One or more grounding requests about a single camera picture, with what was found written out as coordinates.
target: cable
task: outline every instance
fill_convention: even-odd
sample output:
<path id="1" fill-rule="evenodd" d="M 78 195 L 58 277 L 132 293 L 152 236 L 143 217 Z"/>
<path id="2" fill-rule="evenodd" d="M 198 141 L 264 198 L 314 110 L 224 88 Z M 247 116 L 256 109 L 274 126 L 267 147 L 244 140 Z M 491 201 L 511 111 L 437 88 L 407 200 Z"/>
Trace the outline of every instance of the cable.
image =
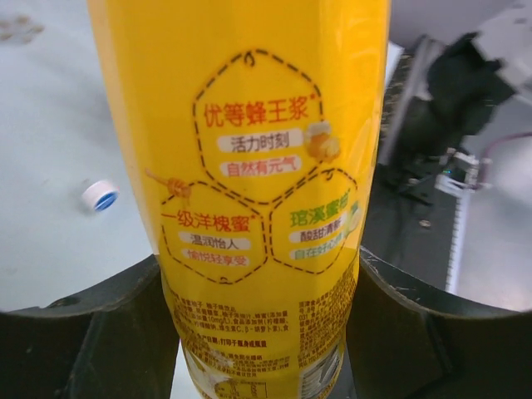
<path id="1" fill-rule="evenodd" d="M 455 156 L 456 152 L 457 152 L 457 149 L 455 149 L 455 148 L 449 149 L 449 151 L 447 152 L 446 157 L 442 156 L 441 159 L 440 159 L 439 163 L 440 163 L 441 168 L 439 168 L 435 172 L 433 172 L 433 173 L 431 173 L 431 174 L 429 174 L 429 175 L 427 175 L 425 177 L 422 177 L 419 180 L 416 180 L 411 185 L 406 185 L 403 190 L 399 190 L 399 194 L 403 194 L 403 193 L 407 192 L 408 190 L 411 190 L 414 187 L 417 187 L 418 185 L 426 182 L 427 180 L 433 179 L 433 178 L 437 177 L 439 174 L 443 173 L 449 167 L 449 165 L 451 164 L 452 160 L 454 159 L 454 156 Z"/>
<path id="2" fill-rule="evenodd" d="M 481 189 L 485 186 L 487 177 L 488 177 L 488 170 L 489 165 L 491 161 L 491 155 L 493 151 L 499 146 L 504 143 L 507 143 L 509 141 L 517 140 L 517 139 L 524 139 L 532 137 L 532 132 L 524 132 L 524 133 L 514 133 L 513 135 L 508 135 L 506 137 L 501 137 L 500 139 L 497 139 L 495 141 L 492 141 L 491 143 L 484 148 L 484 150 L 480 153 L 480 166 L 479 166 L 479 173 L 476 178 L 476 185 L 475 189 Z"/>

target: bottle cap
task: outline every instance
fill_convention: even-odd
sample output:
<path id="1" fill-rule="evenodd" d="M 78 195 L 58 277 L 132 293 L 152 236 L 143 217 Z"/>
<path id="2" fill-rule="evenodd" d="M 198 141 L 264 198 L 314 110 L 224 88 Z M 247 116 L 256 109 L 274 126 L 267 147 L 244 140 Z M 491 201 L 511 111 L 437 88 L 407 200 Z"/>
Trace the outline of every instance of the bottle cap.
<path id="1" fill-rule="evenodd" d="M 81 198 L 90 209 L 100 212 L 114 204 L 118 193 L 118 188 L 109 180 L 99 180 L 86 189 Z"/>

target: yellow label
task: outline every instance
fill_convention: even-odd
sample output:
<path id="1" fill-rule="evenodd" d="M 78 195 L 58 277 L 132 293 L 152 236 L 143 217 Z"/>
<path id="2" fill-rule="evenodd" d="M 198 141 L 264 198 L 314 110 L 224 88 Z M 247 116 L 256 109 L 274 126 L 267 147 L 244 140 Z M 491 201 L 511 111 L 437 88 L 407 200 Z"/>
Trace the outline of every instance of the yellow label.
<path id="1" fill-rule="evenodd" d="M 89 3 L 198 390 L 327 397 L 357 281 L 388 1 Z"/>

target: black machine part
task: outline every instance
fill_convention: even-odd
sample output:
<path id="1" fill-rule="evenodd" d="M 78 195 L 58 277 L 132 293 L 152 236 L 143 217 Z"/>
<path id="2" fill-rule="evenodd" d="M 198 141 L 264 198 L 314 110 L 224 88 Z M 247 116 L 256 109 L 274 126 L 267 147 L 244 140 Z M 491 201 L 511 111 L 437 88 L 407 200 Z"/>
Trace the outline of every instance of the black machine part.
<path id="1" fill-rule="evenodd" d="M 447 47 L 426 71 L 425 93 L 408 103 L 387 173 L 387 183 L 405 195 L 412 190 L 401 187 L 438 175 L 448 149 L 479 133 L 495 108 L 515 94 L 497 74 L 503 62 L 485 60 L 475 48 L 476 36 L 468 33 Z"/>
<path id="2" fill-rule="evenodd" d="M 357 399 L 530 397 L 531 334 L 532 313 L 455 297 L 362 251 L 347 326 Z M 49 308 L 0 313 L 2 398 L 167 399 L 178 344 L 150 257 Z"/>

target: white surface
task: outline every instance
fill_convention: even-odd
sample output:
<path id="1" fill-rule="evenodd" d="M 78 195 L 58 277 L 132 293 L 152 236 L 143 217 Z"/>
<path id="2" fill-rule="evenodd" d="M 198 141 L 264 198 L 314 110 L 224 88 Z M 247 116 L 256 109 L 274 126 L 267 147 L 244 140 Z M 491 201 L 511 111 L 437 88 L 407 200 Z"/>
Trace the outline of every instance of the white surface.
<path id="1" fill-rule="evenodd" d="M 399 62 L 399 57 L 403 52 L 403 48 L 399 47 L 397 44 L 388 42 L 388 59 L 386 63 L 386 84 L 392 79 L 393 71 L 395 71 L 397 63 Z"/>
<path id="2" fill-rule="evenodd" d="M 465 142 L 477 157 L 494 140 L 532 131 L 530 106 L 512 99 Z M 532 140 L 498 146 L 491 155 L 490 189 L 470 197 L 456 293 L 515 311 L 532 309 Z"/>
<path id="3" fill-rule="evenodd" d="M 27 45 L 0 43 L 0 309 L 47 306 L 151 254 L 106 103 L 83 0 L 2 0 L 45 30 Z M 391 46 L 391 62 L 400 49 Z M 109 209 L 81 194 L 109 178 Z M 196 393 L 178 356 L 172 398 Z"/>
<path id="4" fill-rule="evenodd" d="M 532 0 L 521 0 L 479 26 L 475 47 L 487 60 L 504 60 L 498 75 L 517 91 L 532 79 Z"/>
<path id="5" fill-rule="evenodd" d="M 515 0 L 392 0 L 390 40 L 411 49 L 427 35 L 450 44 Z"/>

